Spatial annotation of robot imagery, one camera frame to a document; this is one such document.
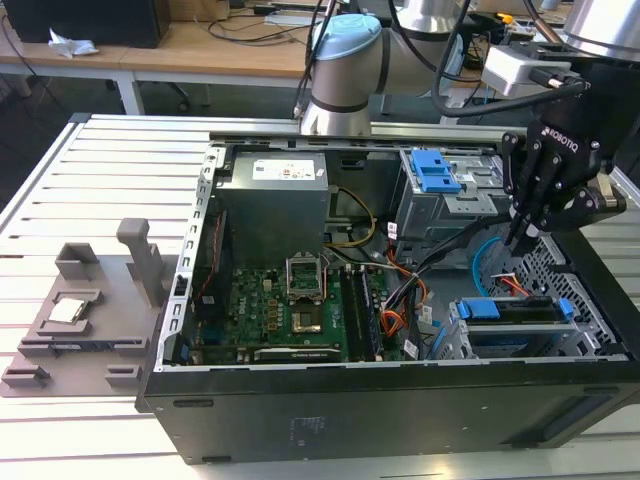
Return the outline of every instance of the aluminum extrusion table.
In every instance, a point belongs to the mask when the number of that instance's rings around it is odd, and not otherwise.
[[[287,120],[93,115],[69,123],[0,215],[0,371],[57,274],[68,241],[126,254],[124,216],[149,219],[150,241],[178,253],[212,130],[295,132]],[[374,133],[499,139],[504,129],[374,124]],[[625,177],[635,201],[640,196]],[[583,231],[640,304],[640,209]],[[640,478],[640,407],[617,412],[562,448],[514,452],[185,465],[153,415],[129,398],[0,399],[0,478],[339,479]]]

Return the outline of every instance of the blue cable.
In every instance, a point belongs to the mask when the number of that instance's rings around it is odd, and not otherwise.
[[[480,259],[487,252],[487,250],[489,250],[489,247],[491,247],[491,245],[499,242],[500,240],[502,240],[500,237],[493,237],[487,240],[485,244],[478,249],[476,254],[473,256],[473,261],[471,262],[471,275],[473,275],[473,283],[476,284],[476,288],[483,297],[488,297],[489,292],[487,292],[487,289],[484,288],[482,286],[482,282],[480,282]]]

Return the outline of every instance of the wooden desk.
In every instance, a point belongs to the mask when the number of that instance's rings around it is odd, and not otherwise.
[[[255,18],[234,18],[224,22],[225,28],[238,29],[260,22]],[[304,45],[291,42],[271,47],[247,46],[212,37],[204,29],[207,24],[173,23],[160,47],[154,50],[130,48],[120,59],[120,67],[130,70],[162,72],[212,73],[300,78],[304,71]],[[218,26],[212,31],[225,33]],[[241,31],[229,31],[233,38],[255,38],[280,32],[275,25],[255,25]],[[291,32],[306,42],[307,29]],[[285,40],[286,34],[274,42]]]
[[[234,38],[253,38],[282,30],[261,23],[263,18],[225,21]],[[195,23],[173,23],[157,49],[97,45],[100,53],[68,59],[47,44],[22,43],[9,29],[9,38],[33,70],[41,76],[113,80],[127,114],[142,115],[138,81],[295,87],[304,70],[304,45],[292,41],[273,46],[246,46],[216,39]],[[222,34],[220,27],[215,33]],[[301,42],[307,29],[290,32]],[[283,34],[274,43],[291,38]],[[29,75],[7,39],[0,35],[0,72]]]

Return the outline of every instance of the power supply label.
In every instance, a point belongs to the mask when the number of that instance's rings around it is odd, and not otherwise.
[[[253,162],[254,180],[314,180],[313,160],[261,159]]]

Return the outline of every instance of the green circuit board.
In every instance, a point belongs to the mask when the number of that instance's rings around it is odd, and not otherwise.
[[[296,288],[317,286],[315,271],[296,272],[294,279]],[[326,280],[326,298],[322,301],[292,302],[287,297],[284,269],[235,270],[228,317],[199,319],[202,322],[195,344],[203,363],[247,363],[245,356],[249,359],[252,351],[265,347],[339,350],[341,361],[348,361],[340,271],[327,270]],[[370,270],[368,280],[374,305],[379,305],[388,295],[384,272]],[[322,297],[324,283],[322,278]],[[395,359],[399,347],[394,341],[384,345],[384,359]]]

